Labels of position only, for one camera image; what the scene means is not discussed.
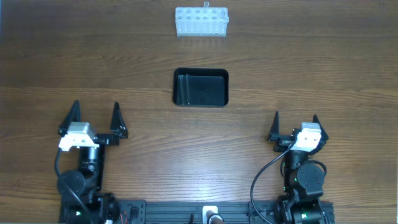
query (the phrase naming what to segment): white ice cube tray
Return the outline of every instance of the white ice cube tray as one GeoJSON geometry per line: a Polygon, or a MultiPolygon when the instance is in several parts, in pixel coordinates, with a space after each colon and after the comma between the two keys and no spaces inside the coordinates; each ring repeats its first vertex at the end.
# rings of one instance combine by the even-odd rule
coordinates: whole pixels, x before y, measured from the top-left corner
{"type": "Polygon", "coordinates": [[[175,26],[178,37],[226,37],[228,9],[225,7],[177,7],[175,26]]]}

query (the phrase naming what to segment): wood grain surface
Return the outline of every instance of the wood grain surface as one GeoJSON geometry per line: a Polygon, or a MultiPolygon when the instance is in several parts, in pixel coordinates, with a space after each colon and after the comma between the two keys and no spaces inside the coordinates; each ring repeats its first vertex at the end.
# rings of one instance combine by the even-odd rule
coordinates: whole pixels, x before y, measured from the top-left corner
{"type": "MultiPolygon", "coordinates": [[[[317,114],[328,144],[322,200],[337,223],[395,223],[398,2],[220,0],[227,38],[182,38],[177,6],[203,1],[3,0],[0,222],[56,222],[53,160],[73,100],[107,132],[120,102],[130,138],[106,152],[104,191],[148,201],[248,201],[275,110],[289,134],[317,114]],[[172,103],[177,67],[225,68],[225,108],[172,103]]],[[[62,156],[76,167],[77,151],[62,156]]],[[[274,165],[258,200],[283,194],[274,165]]]]}

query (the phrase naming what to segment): wooden tabletop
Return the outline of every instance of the wooden tabletop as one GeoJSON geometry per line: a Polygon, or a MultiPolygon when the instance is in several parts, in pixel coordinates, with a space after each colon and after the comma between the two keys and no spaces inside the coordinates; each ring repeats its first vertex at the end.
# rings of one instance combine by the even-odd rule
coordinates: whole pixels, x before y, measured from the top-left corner
{"type": "MultiPolygon", "coordinates": [[[[74,100],[100,133],[120,103],[130,136],[108,147],[103,183],[120,199],[249,201],[278,155],[275,111],[283,134],[316,113],[336,222],[396,222],[397,1],[214,1],[227,37],[181,39],[175,8],[203,1],[2,3],[0,222],[57,222],[57,129],[74,100]],[[175,106],[177,67],[226,69],[228,105],[175,106]]],[[[61,170],[77,159],[63,154],[61,170]]],[[[278,164],[254,196],[281,194],[278,164]]]]}

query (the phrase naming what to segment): wooden table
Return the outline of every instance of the wooden table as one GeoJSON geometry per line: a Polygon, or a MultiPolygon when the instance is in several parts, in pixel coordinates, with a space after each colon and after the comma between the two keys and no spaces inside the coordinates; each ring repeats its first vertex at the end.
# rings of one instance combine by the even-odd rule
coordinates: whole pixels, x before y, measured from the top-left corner
{"type": "MultiPolygon", "coordinates": [[[[317,114],[330,136],[323,200],[338,223],[395,223],[397,1],[217,1],[227,38],[181,38],[177,6],[203,1],[4,0],[0,47],[0,222],[56,222],[53,160],[73,100],[109,131],[120,102],[130,137],[106,152],[104,191],[148,201],[248,201],[276,110],[290,134],[317,114]],[[172,103],[177,67],[225,68],[225,108],[172,103]]],[[[76,167],[77,150],[61,170],[76,167]]],[[[257,200],[274,200],[274,165],[257,200]]]]}

